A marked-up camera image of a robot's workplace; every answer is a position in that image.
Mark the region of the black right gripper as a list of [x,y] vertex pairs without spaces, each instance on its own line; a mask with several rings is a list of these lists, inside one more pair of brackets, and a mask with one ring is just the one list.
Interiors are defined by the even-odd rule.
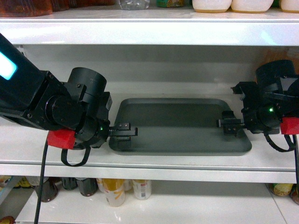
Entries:
[[244,128],[253,134],[279,134],[280,120],[274,105],[267,104],[258,108],[244,107],[242,110],[243,120],[237,119],[233,111],[223,111],[221,119],[217,120],[217,127],[223,127],[224,135],[240,138]]

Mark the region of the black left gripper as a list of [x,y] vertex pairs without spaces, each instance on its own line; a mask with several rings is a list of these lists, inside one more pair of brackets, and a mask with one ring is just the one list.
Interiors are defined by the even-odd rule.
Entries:
[[117,123],[109,127],[108,119],[91,118],[87,116],[83,125],[76,129],[75,148],[93,147],[99,148],[109,137],[117,140],[130,140],[132,136],[138,135],[138,128],[131,123]]

